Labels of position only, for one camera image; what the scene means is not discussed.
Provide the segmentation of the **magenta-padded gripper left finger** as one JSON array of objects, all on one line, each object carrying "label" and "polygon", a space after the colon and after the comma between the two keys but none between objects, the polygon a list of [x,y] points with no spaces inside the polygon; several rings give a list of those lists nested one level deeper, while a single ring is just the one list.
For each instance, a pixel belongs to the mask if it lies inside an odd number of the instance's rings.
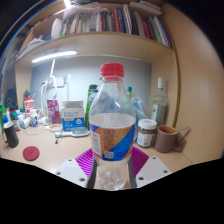
[{"label": "magenta-padded gripper left finger", "polygon": [[68,158],[55,174],[78,186],[93,189],[96,181],[97,163],[93,152],[88,149],[76,159]]}]

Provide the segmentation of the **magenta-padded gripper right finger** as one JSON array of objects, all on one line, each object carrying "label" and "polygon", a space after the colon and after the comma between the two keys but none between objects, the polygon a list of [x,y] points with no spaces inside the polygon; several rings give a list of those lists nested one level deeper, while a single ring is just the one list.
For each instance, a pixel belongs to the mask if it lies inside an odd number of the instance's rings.
[{"label": "magenta-padded gripper right finger", "polygon": [[148,156],[136,147],[132,148],[128,170],[132,189],[141,188],[171,174],[157,156]]}]

